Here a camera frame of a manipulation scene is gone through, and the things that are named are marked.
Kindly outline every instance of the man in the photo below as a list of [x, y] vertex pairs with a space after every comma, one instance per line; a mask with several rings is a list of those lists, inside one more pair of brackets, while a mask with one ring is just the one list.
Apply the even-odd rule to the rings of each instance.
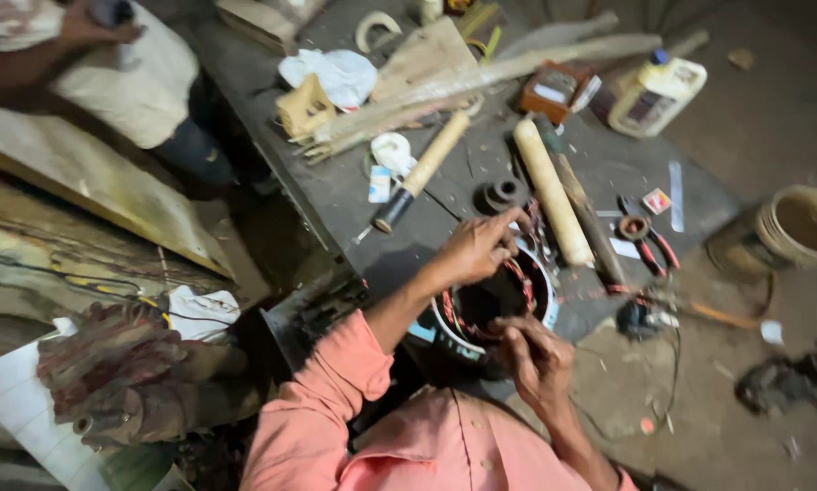
[[429, 299], [490, 277], [518, 253], [508, 225], [522, 210], [461, 224], [436, 257], [392, 296], [355, 312], [321, 340], [305, 368], [263, 407], [241, 489], [634, 490], [593, 449], [569, 399], [573, 347], [532, 318], [497, 319], [518, 394], [553, 447], [500, 408], [428, 390], [392, 412], [346, 453], [346, 421], [389, 385], [392, 353]]
[[0, 106], [35, 109], [50, 91], [197, 180], [235, 184], [218, 143], [189, 117], [193, 52], [138, 4], [125, 5], [134, 19], [98, 24], [94, 2], [108, 1], [0, 0]]

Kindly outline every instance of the pink shirt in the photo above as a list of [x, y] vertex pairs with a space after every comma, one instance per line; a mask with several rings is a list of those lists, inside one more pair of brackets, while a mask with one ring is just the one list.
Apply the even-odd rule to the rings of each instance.
[[[388, 389], [391, 363], [362, 313], [351, 314], [263, 407], [241, 489], [590, 491], [524, 423], [450, 389], [423, 391], [382, 418], [349, 459], [345, 423]], [[621, 491], [634, 491], [621, 474]]]

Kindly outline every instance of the red-handled pliers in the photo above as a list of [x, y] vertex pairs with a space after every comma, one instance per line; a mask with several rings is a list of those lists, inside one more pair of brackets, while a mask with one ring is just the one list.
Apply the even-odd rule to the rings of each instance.
[[667, 242], [662, 235], [657, 233], [657, 230], [654, 230], [654, 227], [651, 226], [650, 220], [648, 220], [645, 213], [638, 206], [633, 205], [633, 203], [623, 195], [618, 195], [618, 206], [621, 207], [621, 211], [623, 211], [625, 216], [644, 218], [645, 221], [647, 221], [648, 237], [654, 241], [657, 248], [663, 253], [663, 258], [666, 260], [667, 268], [660, 266], [660, 263], [658, 263], [656, 258], [654, 258], [654, 252], [652, 252], [651, 248], [648, 247], [648, 243], [644, 240], [644, 238], [634, 240], [635, 246], [639, 250], [639, 256], [642, 258], [642, 261], [648, 265], [651, 273], [654, 273], [655, 276], [664, 277], [668, 274], [668, 269], [681, 268], [681, 264], [678, 262], [676, 253], [672, 250], [672, 247], [669, 246], [669, 242]]

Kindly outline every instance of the workbench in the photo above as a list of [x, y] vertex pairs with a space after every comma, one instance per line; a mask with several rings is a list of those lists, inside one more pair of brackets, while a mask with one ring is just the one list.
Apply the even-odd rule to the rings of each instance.
[[[408, 34], [417, 23], [405, 12], [407, 3], [334, 0], [303, 30], [299, 46], [356, 50], [354, 28], [373, 9], [393, 16], [403, 33]], [[510, 20], [501, 44], [505, 46], [528, 31], [531, 24], [521, 17], [517, 1], [499, 3]], [[485, 95], [481, 112], [433, 176], [426, 188], [428, 193], [418, 196], [394, 234], [373, 230], [355, 245], [352, 239], [366, 228], [378, 208], [368, 203], [369, 177], [363, 170], [369, 146], [361, 145], [329, 161], [307, 165], [301, 156], [294, 155], [298, 147], [287, 141], [275, 119], [275, 99], [285, 93], [277, 83], [280, 57], [214, 16], [182, 33], [237, 112], [305, 222], [327, 251], [335, 258], [344, 258], [367, 281], [373, 298], [389, 295], [434, 255], [458, 224], [455, 215], [480, 216], [471, 203], [472, 193], [479, 185], [513, 176], [509, 170], [514, 153], [510, 140], [521, 115], [508, 103], [521, 87], [518, 81], [500, 87], [497, 94]], [[394, 45], [401, 39], [404, 36], [396, 39]], [[381, 53], [374, 52], [370, 59], [376, 66], [384, 63]], [[419, 156], [441, 128], [441, 124], [433, 124], [402, 133], [411, 142], [413, 155]], [[669, 211], [653, 220], [654, 227], [680, 257], [698, 248], [739, 210], [730, 192], [664, 138], [634, 140], [617, 134], [602, 125], [590, 109], [567, 119], [563, 138], [578, 180], [601, 214], [618, 210], [619, 193], [637, 200], [655, 188], [670, 194], [669, 164], [680, 164], [684, 232], [672, 230]], [[601, 219], [613, 224], [617, 218]], [[653, 280], [641, 261], [624, 257], [621, 260], [631, 285], [641, 287]], [[554, 329], [569, 341], [586, 336], [628, 299], [605, 295], [603, 285], [589, 267], [563, 269], [558, 278], [560, 309]], [[417, 347], [409, 347], [409, 351], [427, 375], [441, 373], [431, 369], [437, 362], [428, 359], [429, 353]]]

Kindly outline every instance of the small box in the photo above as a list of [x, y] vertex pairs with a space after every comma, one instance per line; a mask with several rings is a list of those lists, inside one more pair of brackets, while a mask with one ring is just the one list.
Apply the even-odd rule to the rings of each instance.
[[373, 165], [369, 176], [369, 202], [387, 203], [390, 199], [390, 169]]
[[581, 94], [592, 78], [589, 71], [545, 61], [523, 86], [520, 108], [528, 113], [543, 113], [552, 123], [560, 124], [569, 115], [576, 95]]
[[651, 191], [648, 195], [643, 197], [642, 202], [645, 204], [645, 208], [648, 208], [654, 215], [659, 215], [672, 206], [672, 200], [670, 200], [669, 196], [660, 188]]

